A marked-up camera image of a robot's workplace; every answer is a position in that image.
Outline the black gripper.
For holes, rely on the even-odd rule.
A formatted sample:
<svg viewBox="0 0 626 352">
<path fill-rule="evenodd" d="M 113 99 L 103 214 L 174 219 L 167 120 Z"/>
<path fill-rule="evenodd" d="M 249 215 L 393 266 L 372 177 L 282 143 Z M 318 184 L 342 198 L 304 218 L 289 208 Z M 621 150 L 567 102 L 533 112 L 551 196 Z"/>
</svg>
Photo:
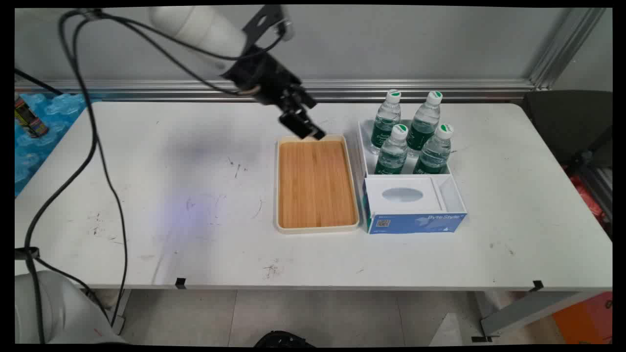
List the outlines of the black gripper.
<svg viewBox="0 0 626 352">
<path fill-rule="evenodd" d="M 322 140 L 326 132 L 307 112 L 315 107 L 316 101 L 301 87 L 300 79 L 258 46 L 250 46 L 245 52 L 249 54 L 251 57 L 239 59 L 222 78 L 243 91 L 259 86 L 260 90 L 252 97 L 262 105 L 282 106 L 284 92 L 288 92 L 288 111 L 279 116 L 279 122 L 300 139 Z"/>
</svg>

